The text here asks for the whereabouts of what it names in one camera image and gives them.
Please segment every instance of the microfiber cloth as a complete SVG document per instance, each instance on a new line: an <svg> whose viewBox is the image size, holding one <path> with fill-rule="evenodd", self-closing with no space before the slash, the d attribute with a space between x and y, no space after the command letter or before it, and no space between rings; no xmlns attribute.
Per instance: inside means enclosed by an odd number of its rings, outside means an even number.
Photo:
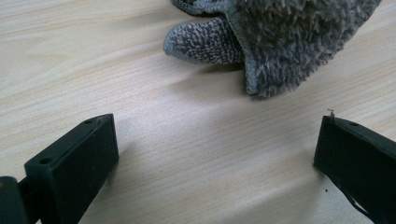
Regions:
<svg viewBox="0 0 396 224"><path fill-rule="evenodd" d="M163 49L192 63L245 63L247 93L269 97L298 88L343 49L381 0L172 0L215 16L184 23Z"/></svg>

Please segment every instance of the wooden table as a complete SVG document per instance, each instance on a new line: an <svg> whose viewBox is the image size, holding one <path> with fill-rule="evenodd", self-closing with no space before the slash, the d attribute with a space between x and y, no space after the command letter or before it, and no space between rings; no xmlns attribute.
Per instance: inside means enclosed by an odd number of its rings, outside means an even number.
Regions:
<svg viewBox="0 0 396 224"><path fill-rule="evenodd" d="M120 163L80 223L371 223L313 168L331 108L396 140L396 2L297 91L165 56L169 0L0 2L0 175L114 113Z"/></svg>

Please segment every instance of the fuzzy gray cloth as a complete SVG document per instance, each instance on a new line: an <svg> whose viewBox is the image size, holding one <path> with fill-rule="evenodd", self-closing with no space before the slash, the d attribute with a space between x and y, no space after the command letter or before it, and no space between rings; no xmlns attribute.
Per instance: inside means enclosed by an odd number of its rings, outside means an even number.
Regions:
<svg viewBox="0 0 396 224"><path fill-rule="evenodd" d="M192 63L245 62L247 93L269 97L295 90L327 63L381 0L172 0L191 15L166 36L166 54Z"/></svg>

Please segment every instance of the light wood surface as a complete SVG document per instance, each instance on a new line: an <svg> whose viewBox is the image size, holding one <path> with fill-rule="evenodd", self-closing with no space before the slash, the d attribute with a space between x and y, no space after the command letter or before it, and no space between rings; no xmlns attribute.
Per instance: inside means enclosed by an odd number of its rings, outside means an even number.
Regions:
<svg viewBox="0 0 396 224"><path fill-rule="evenodd" d="M114 113L120 163L80 223L371 223L312 163L328 108L396 140L395 11L384 0L297 91L257 100L238 65L164 55L172 27L205 20L169 0L2 0L0 175Z"/></svg>

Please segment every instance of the folded cloth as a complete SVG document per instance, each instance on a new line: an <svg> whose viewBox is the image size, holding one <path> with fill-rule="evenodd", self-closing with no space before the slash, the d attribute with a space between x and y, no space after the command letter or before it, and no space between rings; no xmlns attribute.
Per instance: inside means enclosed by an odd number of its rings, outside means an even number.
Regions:
<svg viewBox="0 0 396 224"><path fill-rule="evenodd" d="M245 63L247 93L269 97L295 90L343 49L381 0L172 0L191 15L163 49L192 63Z"/></svg>

